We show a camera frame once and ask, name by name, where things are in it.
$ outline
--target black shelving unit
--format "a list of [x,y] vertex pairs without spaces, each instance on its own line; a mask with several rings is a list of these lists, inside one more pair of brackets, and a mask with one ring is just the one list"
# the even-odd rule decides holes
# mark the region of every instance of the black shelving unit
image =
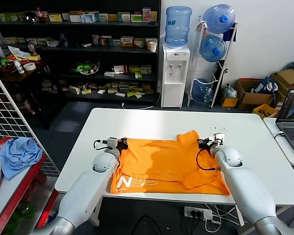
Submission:
[[[79,2],[66,3],[59,0],[31,0],[26,4],[8,1],[0,2],[1,12],[32,11],[40,7],[49,13],[69,12],[70,10],[81,9]],[[150,6],[152,11],[157,11],[157,22],[151,23],[131,23],[131,22],[95,22],[95,23],[72,23],[72,22],[51,22],[51,23],[27,23],[27,22],[1,22],[0,31],[3,37],[24,37],[24,38],[45,38],[59,39],[60,33],[64,33],[68,39],[69,47],[47,47],[37,45],[36,49],[41,57],[51,57],[52,67],[57,79],[66,79],[72,84],[77,81],[87,81],[96,84],[109,83],[113,80],[136,81],[139,83],[150,83],[151,88],[156,92],[158,81],[158,60],[159,53],[150,52],[147,48],[138,47],[110,47],[110,46],[91,46],[81,47],[82,43],[91,43],[92,35],[106,35],[114,38],[122,36],[133,36],[140,38],[160,37],[160,17],[161,0],[127,0],[126,3],[118,0],[90,1],[83,10],[98,10],[116,14],[119,11],[141,11],[144,6]],[[18,47],[23,51],[28,51],[26,44],[12,44],[9,46]],[[92,75],[81,75],[72,73],[71,69],[76,67],[79,62],[100,61],[99,71]],[[114,77],[106,77],[103,74],[111,71],[113,66],[118,65],[151,65],[151,74],[142,74],[141,79],[136,79],[135,74],[116,74]],[[87,100],[87,101],[111,101],[111,102],[132,102],[132,103],[154,103],[157,94],[148,94],[137,99],[132,97],[119,97],[115,94],[103,95],[93,91],[91,94],[75,95],[64,92],[67,100]]]

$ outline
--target blue water jug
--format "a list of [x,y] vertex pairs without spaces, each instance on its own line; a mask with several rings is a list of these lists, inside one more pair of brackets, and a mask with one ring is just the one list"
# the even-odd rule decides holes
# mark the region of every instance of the blue water jug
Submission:
[[217,62],[226,53],[224,40],[214,35],[208,35],[201,41],[199,53],[208,62]]
[[192,9],[185,6],[171,6],[167,8],[167,24],[165,42],[172,47],[187,44],[190,30]]
[[213,33],[224,33],[228,31],[234,24],[234,9],[227,4],[220,4],[210,7],[202,18],[209,31]]
[[[207,83],[205,79],[198,79],[203,83]],[[214,97],[214,92],[208,85],[204,85],[197,80],[194,80],[192,98],[193,100],[202,106],[209,106]]]

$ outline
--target white wire rack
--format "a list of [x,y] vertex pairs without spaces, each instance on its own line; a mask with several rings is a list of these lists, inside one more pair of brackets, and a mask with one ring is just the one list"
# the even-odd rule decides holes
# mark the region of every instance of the white wire rack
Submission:
[[188,76],[187,80],[189,80],[189,79],[191,80],[191,87],[190,87],[190,90],[187,92],[187,97],[188,97],[187,107],[190,106],[190,101],[193,100],[192,91],[193,91],[193,85],[194,85],[195,81],[199,82],[201,84],[204,84],[204,85],[211,85],[211,87],[213,86],[213,84],[215,82],[217,82],[217,87],[216,87],[216,90],[214,91],[214,97],[213,97],[212,103],[210,105],[210,108],[212,108],[214,106],[214,103],[216,100],[217,92],[219,90],[219,86],[220,86],[222,77],[227,70],[226,66],[227,66],[228,54],[229,54],[231,45],[234,41],[234,37],[235,37],[236,31],[237,31],[238,24],[235,23],[234,27],[231,28],[233,30],[233,33],[231,36],[230,43],[227,47],[227,51],[226,51],[223,65],[220,63],[220,61],[217,62],[217,67],[219,66],[221,68],[219,78],[217,79],[215,77],[214,73],[212,73],[212,76],[214,78],[213,81],[209,82],[209,83],[203,83],[203,82],[199,81],[198,79],[196,79],[196,67],[197,67],[198,57],[200,57],[199,49],[200,49],[201,41],[203,38],[203,34],[204,34],[204,31],[206,31],[208,29],[208,27],[207,27],[207,24],[205,23],[205,21],[201,21],[200,18],[201,18],[201,16],[199,17],[198,27],[196,29],[195,44],[194,44],[194,49],[193,49],[193,52],[191,55],[191,62],[190,62],[190,66],[189,66],[189,71],[187,74],[187,76]]
[[44,161],[41,170],[47,176],[59,176],[59,169],[56,167],[33,130],[30,128],[16,103],[0,80],[0,139],[8,136],[14,139],[18,137],[33,138],[46,155],[46,160]]

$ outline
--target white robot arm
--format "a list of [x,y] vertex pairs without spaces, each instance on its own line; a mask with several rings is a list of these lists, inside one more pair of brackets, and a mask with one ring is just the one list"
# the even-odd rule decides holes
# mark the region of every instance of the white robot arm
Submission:
[[[83,172],[72,185],[60,203],[58,216],[31,235],[72,235],[89,219],[116,170],[122,149],[127,148],[126,138],[96,142],[107,144],[107,149],[94,158],[93,170]],[[198,145],[216,158],[243,216],[255,225],[260,235],[294,235],[294,229],[277,218],[273,198],[259,177],[243,165],[236,149],[223,142],[224,134],[214,134],[199,140]]]

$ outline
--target cup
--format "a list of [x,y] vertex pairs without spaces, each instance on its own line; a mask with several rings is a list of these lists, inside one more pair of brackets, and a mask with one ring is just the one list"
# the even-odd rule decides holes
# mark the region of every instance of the cup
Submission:
[[150,50],[151,52],[156,52],[156,49],[157,49],[157,42],[154,42],[154,41],[149,42],[149,45],[150,45],[149,50]]

